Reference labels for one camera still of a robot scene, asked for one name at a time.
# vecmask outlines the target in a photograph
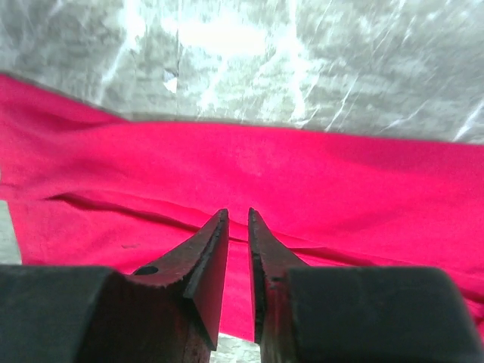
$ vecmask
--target red fabric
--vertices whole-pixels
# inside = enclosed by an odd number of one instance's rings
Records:
[[[484,326],[484,147],[128,123],[0,77],[0,198],[27,264],[156,259],[229,208],[222,331],[253,335],[247,210],[312,265],[432,265]]]

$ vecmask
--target marble countertop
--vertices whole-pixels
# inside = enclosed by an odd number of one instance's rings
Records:
[[[484,144],[482,0],[11,0],[0,71],[131,120]]]

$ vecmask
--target black robotic claw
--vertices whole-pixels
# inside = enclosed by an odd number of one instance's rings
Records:
[[[0,267],[0,361],[206,363],[216,348],[228,212],[126,276]]]
[[[482,363],[457,288],[436,268],[312,268],[249,212],[262,363]]]

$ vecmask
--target red cloth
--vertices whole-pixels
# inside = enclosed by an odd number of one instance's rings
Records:
[[[0,77],[0,198],[26,264],[129,273],[227,207],[222,331],[250,339],[247,210],[312,265],[432,265],[484,335],[484,147],[128,123]]]

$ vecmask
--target screw hole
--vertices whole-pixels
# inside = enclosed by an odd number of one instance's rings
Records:
[[[158,272],[158,267],[145,266],[135,271],[134,275],[152,275]]]

